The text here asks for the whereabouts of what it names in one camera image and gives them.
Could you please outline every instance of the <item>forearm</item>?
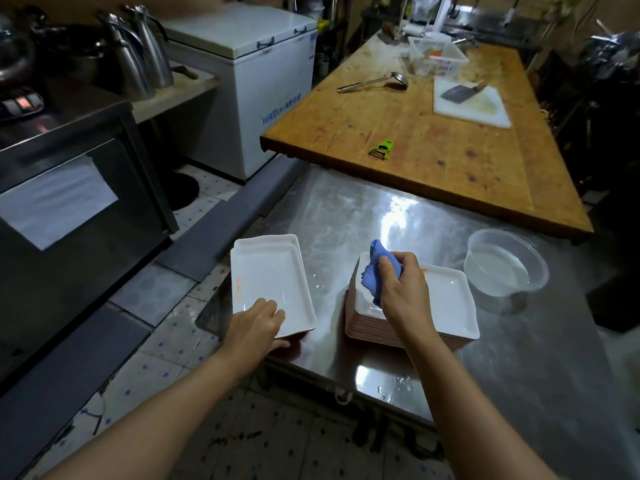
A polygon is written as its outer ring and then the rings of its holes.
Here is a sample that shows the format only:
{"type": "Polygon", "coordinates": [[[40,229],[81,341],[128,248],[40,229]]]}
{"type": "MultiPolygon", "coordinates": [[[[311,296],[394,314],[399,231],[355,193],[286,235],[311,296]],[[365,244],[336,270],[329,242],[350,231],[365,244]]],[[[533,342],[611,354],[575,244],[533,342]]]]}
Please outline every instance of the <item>forearm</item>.
{"type": "Polygon", "coordinates": [[[407,352],[420,374],[456,477],[557,478],[480,391],[439,336],[409,340],[407,352]]]}
{"type": "Polygon", "coordinates": [[[164,479],[219,398],[236,383],[213,355],[53,469],[47,480],[164,479]]]}

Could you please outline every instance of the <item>hand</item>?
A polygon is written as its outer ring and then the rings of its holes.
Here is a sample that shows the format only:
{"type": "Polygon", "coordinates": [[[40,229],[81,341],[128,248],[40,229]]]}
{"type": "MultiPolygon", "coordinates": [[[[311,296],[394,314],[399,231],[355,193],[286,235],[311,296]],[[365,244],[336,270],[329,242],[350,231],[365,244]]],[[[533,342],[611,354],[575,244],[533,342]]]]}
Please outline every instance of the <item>hand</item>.
{"type": "Polygon", "coordinates": [[[286,340],[275,339],[284,322],[284,310],[276,311],[274,300],[258,298],[251,308],[231,317],[227,335],[217,355],[228,361],[239,381],[252,370],[270,351],[288,347],[286,340]]]}
{"type": "Polygon", "coordinates": [[[429,287],[424,272],[413,253],[393,253],[403,265],[396,278],[391,261],[386,256],[378,260],[382,278],[380,304],[387,320],[402,341],[438,336],[431,317],[429,287]]]}

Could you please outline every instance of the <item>person's left hand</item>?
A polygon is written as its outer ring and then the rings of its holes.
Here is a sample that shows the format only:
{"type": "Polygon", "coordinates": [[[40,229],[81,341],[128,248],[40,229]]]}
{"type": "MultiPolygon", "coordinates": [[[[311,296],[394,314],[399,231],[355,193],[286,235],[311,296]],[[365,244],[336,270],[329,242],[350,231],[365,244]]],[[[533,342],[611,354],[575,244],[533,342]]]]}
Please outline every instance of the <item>person's left hand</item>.
{"type": "Polygon", "coordinates": [[[218,354],[228,361],[238,381],[254,370],[270,351],[289,347],[288,341],[275,338],[285,318],[284,310],[277,308],[274,300],[259,298],[247,311],[231,317],[218,354]]]}

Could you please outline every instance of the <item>clear plastic bowl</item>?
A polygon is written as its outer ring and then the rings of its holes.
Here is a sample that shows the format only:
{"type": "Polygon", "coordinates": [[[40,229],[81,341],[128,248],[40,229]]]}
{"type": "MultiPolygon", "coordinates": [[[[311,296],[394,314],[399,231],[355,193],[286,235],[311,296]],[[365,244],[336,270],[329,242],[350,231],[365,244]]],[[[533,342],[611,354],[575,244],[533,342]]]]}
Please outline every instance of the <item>clear plastic bowl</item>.
{"type": "Polygon", "coordinates": [[[490,296],[535,291],[547,284],[546,261],[518,236],[482,229],[469,236],[464,271],[478,290],[490,296]]]}

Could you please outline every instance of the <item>blue cloth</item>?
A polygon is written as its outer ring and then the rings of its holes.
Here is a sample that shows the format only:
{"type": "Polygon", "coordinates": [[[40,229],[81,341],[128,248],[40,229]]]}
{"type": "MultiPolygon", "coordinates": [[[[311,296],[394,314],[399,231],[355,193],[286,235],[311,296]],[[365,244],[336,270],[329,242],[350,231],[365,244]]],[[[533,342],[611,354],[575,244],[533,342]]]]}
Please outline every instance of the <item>blue cloth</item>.
{"type": "Polygon", "coordinates": [[[375,306],[380,306],[382,278],[380,278],[380,272],[378,270],[378,259],[380,259],[380,256],[386,256],[391,260],[391,264],[394,265],[394,269],[396,270],[396,278],[399,278],[400,274],[402,274],[402,266],[396,257],[385,249],[379,239],[374,239],[371,242],[371,249],[369,250],[369,253],[371,261],[362,272],[361,283],[364,288],[371,291],[371,294],[373,295],[373,304],[375,306]]]}

